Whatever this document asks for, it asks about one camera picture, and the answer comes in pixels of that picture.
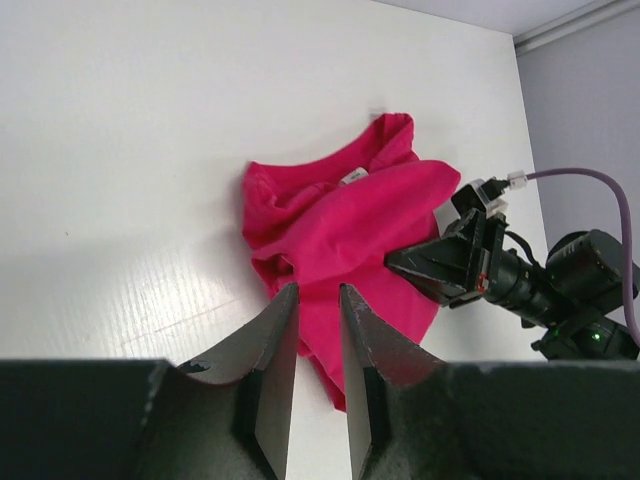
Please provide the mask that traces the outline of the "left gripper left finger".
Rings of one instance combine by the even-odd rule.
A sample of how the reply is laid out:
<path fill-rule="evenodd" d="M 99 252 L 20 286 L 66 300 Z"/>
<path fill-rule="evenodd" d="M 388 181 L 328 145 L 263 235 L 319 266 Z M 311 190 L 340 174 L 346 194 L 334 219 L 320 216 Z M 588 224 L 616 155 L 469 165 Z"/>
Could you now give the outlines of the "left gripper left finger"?
<path fill-rule="evenodd" d="M 282 479 L 299 292 L 181 365 L 5 360 L 5 479 Z"/>

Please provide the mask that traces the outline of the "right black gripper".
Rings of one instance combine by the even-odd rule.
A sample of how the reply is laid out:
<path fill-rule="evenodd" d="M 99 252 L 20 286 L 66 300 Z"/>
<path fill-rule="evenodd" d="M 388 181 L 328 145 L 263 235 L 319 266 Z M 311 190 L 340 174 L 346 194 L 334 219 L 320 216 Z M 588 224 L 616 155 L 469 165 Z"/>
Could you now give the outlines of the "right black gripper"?
<path fill-rule="evenodd" d="M 481 298 L 520 318 L 524 329 L 552 329 L 575 314 L 547 272 L 514 250 L 495 246 L 505 213 L 471 209 L 438 238 L 385 256 L 385 266 L 442 307 L 458 308 Z M 479 277 L 479 290 L 464 280 Z"/>

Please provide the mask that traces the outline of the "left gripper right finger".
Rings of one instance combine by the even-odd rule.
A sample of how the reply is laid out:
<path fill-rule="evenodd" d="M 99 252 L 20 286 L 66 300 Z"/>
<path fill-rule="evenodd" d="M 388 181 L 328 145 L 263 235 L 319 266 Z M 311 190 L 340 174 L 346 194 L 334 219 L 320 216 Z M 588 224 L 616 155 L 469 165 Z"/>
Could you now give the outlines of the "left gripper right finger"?
<path fill-rule="evenodd" d="M 447 363 L 339 294 L 356 479 L 635 479 L 633 361 Z"/>

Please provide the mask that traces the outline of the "pink t shirt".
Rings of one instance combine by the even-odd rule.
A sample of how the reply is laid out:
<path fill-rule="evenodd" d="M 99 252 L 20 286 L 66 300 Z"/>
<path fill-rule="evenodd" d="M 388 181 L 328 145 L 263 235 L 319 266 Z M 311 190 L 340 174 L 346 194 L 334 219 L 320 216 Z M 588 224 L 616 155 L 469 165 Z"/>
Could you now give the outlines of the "pink t shirt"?
<path fill-rule="evenodd" d="M 434 238 L 435 210 L 459 172 L 423 160 L 406 113 L 386 113 L 341 150 L 294 165 L 251 163 L 242 181 L 242 234 L 267 292 L 299 287 L 298 352 L 337 410 L 346 407 L 339 289 L 353 285 L 373 310 L 420 342 L 439 307 L 385 267 L 385 256 Z"/>

